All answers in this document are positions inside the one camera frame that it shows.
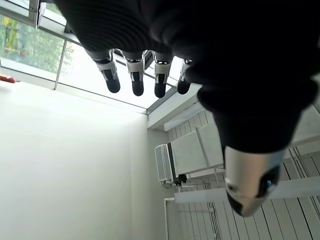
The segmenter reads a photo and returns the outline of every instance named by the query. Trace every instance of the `robotic arm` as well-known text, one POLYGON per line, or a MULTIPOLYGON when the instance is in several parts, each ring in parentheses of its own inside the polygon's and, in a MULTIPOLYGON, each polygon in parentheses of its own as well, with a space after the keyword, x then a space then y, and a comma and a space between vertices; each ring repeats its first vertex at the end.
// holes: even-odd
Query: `robotic arm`
POLYGON ((251 215, 279 180, 279 164, 320 68, 317 2, 55 0, 108 89, 120 90, 113 49, 143 94, 143 57, 155 61, 155 95, 165 95, 173 56, 185 60, 178 91, 213 112, 232 208, 251 215))

